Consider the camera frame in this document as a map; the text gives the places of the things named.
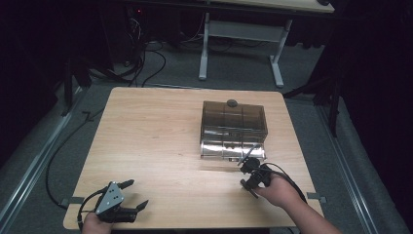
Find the person's left hand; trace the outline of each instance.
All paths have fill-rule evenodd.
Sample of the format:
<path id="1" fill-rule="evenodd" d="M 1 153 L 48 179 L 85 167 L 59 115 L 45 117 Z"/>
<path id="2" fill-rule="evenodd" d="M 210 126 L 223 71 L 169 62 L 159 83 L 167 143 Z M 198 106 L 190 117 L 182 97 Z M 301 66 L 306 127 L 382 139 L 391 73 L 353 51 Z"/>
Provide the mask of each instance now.
<path id="1" fill-rule="evenodd" d="M 82 234 L 110 234 L 113 223 L 100 221 L 95 213 L 88 213 L 83 224 Z"/>

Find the person's arm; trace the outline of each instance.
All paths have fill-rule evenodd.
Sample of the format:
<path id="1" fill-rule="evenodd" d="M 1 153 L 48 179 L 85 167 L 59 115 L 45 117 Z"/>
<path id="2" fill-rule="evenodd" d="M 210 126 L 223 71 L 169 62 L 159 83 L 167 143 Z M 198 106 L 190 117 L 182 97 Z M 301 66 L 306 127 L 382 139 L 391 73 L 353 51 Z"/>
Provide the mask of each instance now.
<path id="1" fill-rule="evenodd" d="M 110 234 L 113 223 L 100 221 L 95 213 L 88 213 L 82 228 L 82 234 Z"/>
<path id="2" fill-rule="evenodd" d="M 301 200 L 298 192 L 281 176 L 272 174 L 271 184 L 254 191 L 274 206 L 283 208 L 303 234 L 341 233 L 334 225 Z"/>

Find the transparent box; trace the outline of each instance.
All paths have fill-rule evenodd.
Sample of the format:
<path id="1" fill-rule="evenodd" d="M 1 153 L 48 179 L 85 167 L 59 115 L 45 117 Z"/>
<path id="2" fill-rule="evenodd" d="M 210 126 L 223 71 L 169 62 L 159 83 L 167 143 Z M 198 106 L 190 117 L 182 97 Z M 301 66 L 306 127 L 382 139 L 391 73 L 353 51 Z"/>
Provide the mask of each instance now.
<path id="1" fill-rule="evenodd" d="M 264 106 L 204 101 L 201 124 L 201 157 L 239 161 L 253 147 L 250 157 L 265 160 L 267 137 Z"/>

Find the gray floor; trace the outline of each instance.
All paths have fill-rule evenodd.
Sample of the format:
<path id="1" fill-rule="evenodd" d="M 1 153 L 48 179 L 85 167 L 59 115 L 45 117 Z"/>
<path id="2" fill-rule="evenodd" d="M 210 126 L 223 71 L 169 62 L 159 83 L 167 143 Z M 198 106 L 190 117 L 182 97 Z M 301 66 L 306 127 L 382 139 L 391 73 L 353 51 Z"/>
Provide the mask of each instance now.
<path id="1" fill-rule="evenodd" d="M 233 47 L 226 52 L 212 51 L 209 54 L 208 78 L 206 81 L 199 81 L 200 48 L 181 47 L 177 50 L 164 45 L 158 52 L 166 57 L 167 65 L 148 81 L 147 87 L 174 85 L 285 93 L 307 82 L 322 52 L 322 48 L 304 50 L 300 46 L 286 47 L 280 60 L 285 86 L 279 89 L 275 86 L 270 63 L 265 55 L 272 46 L 271 44 L 260 46 L 259 49 L 262 49 L 260 51 L 264 53 L 256 53 L 255 50 L 258 48 L 248 49 L 246 52 L 246 47 L 242 46 Z M 159 48 L 160 44 L 153 44 L 151 47 Z M 137 83 L 140 84 L 162 64 L 163 59 L 159 55 L 148 52 Z M 117 66 L 118 72 L 123 69 L 125 68 L 122 65 Z M 21 191 L 18 185 L 25 179 L 27 170 L 33 167 L 32 162 L 39 161 L 42 157 L 51 157 L 55 152 L 56 158 L 50 170 L 52 193 L 59 200 L 72 195 L 93 141 L 100 115 L 97 115 L 93 121 L 87 122 L 65 144 L 62 143 L 78 126 L 85 123 L 84 111 L 97 113 L 105 106 L 111 89 L 116 86 L 125 86 L 125 84 L 94 79 L 88 90 L 83 90 L 76 95 L 78 104 L 69 115 L 70 118 L 60 116 L 64 109 L 61 98 L 55 108 L 22 141 L 13 157 L 0 171 L 2 187 L 0 204 L 4 208 L 2 220 L 5 217 L 4 212 L 13 201 L 12 196 Z M 61 97 L 62 91 L 59 90 L 57 95 Z M 334 138 L 325 127 L 324 110 L 327 107 L 313 106 L 311 96 L 299 96 L 285 101 L 316 190 L 320 196 L 326 198 L 326 203 L 321 203 L 325 217 L 343 233 L 409 233 L 395 210 L 386 188 L 368 160 L 344 102 L 340 102 L 338 137 Z M 54 144 L 51 144 L 52 148 L 45 148 L 48 139 L 54 136 L 56 127 L 65 120 L 67 124 L 62 126 L 61 132 L 56 133 L 59 137 Z M 351 176 L 357 183 L 372 223 L 365 224 L 362 215 L 357 212 L 357 201 L 351 196 L 352 189 L 343 177 L 338 155 L 342 155 L 348 163 Z M 65 210 L 50 201 L 45 189 L 44 168 L 40 168 L 39 171 L 39 177 L 32 181 L 34 185 L 23 187 L 26 188 L 25 194 L 28 196 L 21 198 L 24 202 L 19 203 L 21 206 L 16 205 L 16 212 L 13 214 L 17 215 L 10 216 L 7 233 L 77 233 L 78 231 L 63 228 Z M 366 226 L 374 226 L 375 229 L 369 231 Z M 294 233 L 299 232 L 296 228 L 274 228 L 272 233 L 291 233 L 291 230 Z"/>

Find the forearm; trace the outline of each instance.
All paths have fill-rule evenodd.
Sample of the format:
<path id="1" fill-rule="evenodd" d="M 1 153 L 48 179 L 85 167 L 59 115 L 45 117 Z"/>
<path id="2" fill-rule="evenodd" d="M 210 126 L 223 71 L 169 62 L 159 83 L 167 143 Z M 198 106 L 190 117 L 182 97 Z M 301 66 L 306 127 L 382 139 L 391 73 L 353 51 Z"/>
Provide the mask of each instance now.
<path id="1" fill-rule="evenodd" d="M 285 205 L 283 208 L 303 234 L 341 233 L 323 216 L 302 201 Z"/>

